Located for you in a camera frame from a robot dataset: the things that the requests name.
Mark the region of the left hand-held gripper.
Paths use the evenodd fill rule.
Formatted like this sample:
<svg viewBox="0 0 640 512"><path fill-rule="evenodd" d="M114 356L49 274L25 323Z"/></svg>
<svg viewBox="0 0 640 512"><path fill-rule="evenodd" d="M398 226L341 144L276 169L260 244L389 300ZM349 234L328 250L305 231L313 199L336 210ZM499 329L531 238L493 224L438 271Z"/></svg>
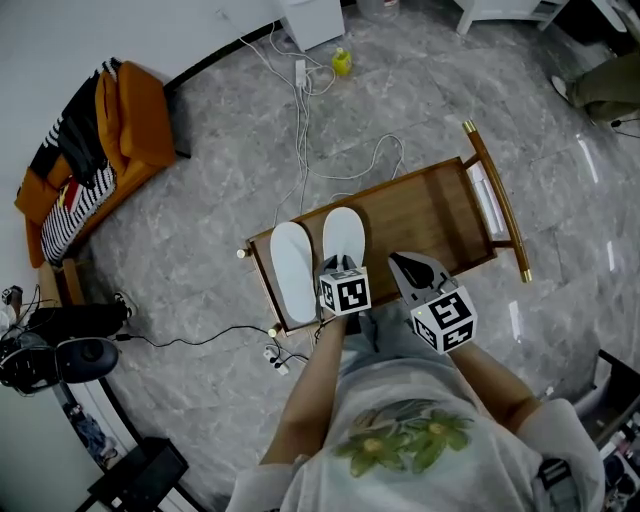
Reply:
<svg viewBox="0 0 640 512"><path fill-rule="evenodd" d="M360 257L331 256L324 260L324 275L319 277L320 305L335 316L358 313L371 308L368 274Z"/></svg>

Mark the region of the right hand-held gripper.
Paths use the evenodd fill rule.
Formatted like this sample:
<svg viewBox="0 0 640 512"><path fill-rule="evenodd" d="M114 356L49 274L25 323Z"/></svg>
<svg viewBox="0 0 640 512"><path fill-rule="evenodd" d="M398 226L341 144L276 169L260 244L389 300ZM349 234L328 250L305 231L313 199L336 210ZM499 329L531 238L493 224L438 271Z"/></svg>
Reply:
<svg viewBox="0 0 640 512"><path fill-rule="evenodd" d="M439 261L416 252L393 252L388 264L402 299L416 307L412 326L422 341L446 354L475 337L478 315L470 295L464 286L456 288L456 279ZM437 296L425 303L426 297Z"/></svg>

